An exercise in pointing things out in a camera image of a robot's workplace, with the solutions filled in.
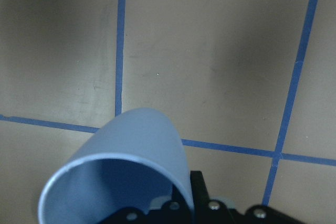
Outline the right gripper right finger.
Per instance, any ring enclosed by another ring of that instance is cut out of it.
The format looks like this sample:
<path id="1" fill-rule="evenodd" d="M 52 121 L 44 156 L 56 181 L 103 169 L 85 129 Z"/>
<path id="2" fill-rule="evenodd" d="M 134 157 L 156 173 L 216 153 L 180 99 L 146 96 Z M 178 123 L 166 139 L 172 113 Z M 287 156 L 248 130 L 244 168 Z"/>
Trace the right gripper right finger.
<path id="1" fill-rule="evenodd" d="M 265 205 L 253 205 L 244 214 L 209 196 L 201 171 L 190 172 L 195 223 L 303 224 L 302 221 Z"/>

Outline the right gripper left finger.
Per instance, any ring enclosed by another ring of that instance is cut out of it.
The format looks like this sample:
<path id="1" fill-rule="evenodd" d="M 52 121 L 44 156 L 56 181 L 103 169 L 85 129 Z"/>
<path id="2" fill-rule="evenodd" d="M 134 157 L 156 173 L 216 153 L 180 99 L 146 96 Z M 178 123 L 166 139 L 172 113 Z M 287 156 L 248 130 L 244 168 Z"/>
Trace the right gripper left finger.
<path id="1" fill-rule="evenodd" d="M 100 221 L 100 223 L 191 223 L 192 212 L 180 191 L 173 186 L 171 196 L 151 207 L 148 213 L 135 208 L 122 208 Z"/>

